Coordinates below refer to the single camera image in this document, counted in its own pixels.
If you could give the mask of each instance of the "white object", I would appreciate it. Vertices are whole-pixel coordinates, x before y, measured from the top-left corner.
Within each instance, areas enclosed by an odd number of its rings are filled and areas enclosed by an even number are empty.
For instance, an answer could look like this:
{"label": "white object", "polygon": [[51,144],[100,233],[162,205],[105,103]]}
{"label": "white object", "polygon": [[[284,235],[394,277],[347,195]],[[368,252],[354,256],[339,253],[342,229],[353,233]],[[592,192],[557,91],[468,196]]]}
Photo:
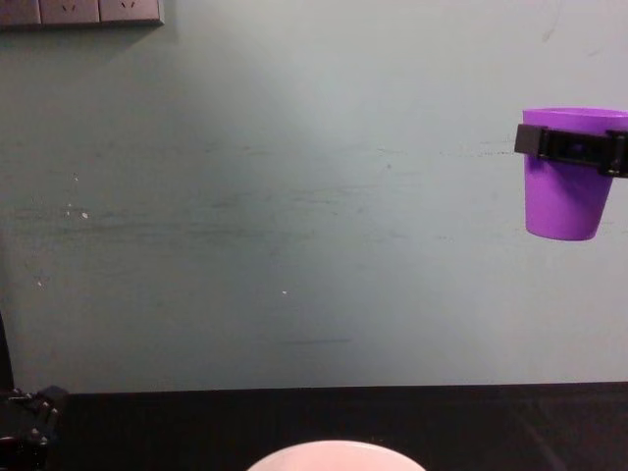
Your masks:
{"label": "white object", "polygon": [[291,446],[248,471],[425,471],[401,453],[360,442],[328,441]]}

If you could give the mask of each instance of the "scratch mark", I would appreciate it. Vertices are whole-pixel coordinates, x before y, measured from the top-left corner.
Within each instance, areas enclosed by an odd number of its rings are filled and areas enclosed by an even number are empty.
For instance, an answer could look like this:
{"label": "scratch mark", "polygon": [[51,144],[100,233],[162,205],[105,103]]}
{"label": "scratch mark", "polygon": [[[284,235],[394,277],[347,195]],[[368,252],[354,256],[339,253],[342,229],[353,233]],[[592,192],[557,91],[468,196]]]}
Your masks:
{"label": "scratch mark", "polygon": [[400,155],[400,154],[404,154],[405,152],[399,149],[387,149],[386,147],[380,147],[377,149],[378,152],[382,153],[382,154],[388,154],[388,155]]}
{"label": "scratch mark", "polygon": [[335,343],[350,343],[351,339],[318,339],[318,340],[285,340],[279,341],[279,345],[303,346],[303,345],[330,345]]}
{"label": "scratch mark", "polygon": [[560,21],[560,15],[562,14],[563,4],[564,4],[564,0],[560,0],[560,2],[558,3],[558,8],[556,10],[556,15],[553,19],[551,26],[546,32],[543,33],[543,36],[542,36],[543,43],[548,42],[553,36],[553,34],[555,33],[556,27],[558,26],[558,22]]}

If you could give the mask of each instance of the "electrical socket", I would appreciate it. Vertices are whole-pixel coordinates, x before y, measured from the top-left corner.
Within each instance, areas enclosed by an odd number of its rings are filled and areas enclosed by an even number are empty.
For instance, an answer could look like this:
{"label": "electrical socket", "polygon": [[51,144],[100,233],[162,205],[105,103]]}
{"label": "electrical socket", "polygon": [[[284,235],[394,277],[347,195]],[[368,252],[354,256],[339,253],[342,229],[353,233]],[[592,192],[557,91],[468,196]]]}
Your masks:
{"label": "electrical socket", "polygon": [[40,24],[37,0],[0,0],[0,28]]}
{"label": "electrical socket", "polygon": [[88,25],[100,23],[98,0],[40,0],[44,25]]}
{"label": "electrical socket", "polygon": [[100,0],[100,21],[162,25],[160,3],[159,0]]}

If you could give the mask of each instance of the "wall stain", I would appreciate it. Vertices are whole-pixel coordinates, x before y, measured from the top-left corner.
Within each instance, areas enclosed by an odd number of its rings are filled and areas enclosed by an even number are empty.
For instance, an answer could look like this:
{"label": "wall stain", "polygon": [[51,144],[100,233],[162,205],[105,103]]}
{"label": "wall stain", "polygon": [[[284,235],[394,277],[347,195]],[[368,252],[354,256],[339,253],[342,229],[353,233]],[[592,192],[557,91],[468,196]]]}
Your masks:
{"label": "wall stain", "polygon": [[351,343],[351,339],[284,340],[284,341],[278,341],[277,345],[306,346],[306,345],[330,345],[330,344],[339,344],[339,343]]}

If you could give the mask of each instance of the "black mechanical part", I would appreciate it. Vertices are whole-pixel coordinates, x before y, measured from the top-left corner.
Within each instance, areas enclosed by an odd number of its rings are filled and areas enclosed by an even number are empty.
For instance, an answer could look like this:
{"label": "black mechanical part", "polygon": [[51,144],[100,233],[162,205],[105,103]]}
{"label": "black mechanical part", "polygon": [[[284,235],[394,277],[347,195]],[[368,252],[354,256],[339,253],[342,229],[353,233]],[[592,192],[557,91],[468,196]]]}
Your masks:
{"label": "black mechanical part", "polygon": [[605,177],[628,178],[628,131],[606,135],[519,125],[514,151],[542,160],[595,167]]}
{"label": "black mechanical part", "polygon": [[13,390],[0,403],[0,471],[44,471],[68,393],[50,387],[37,394]]}

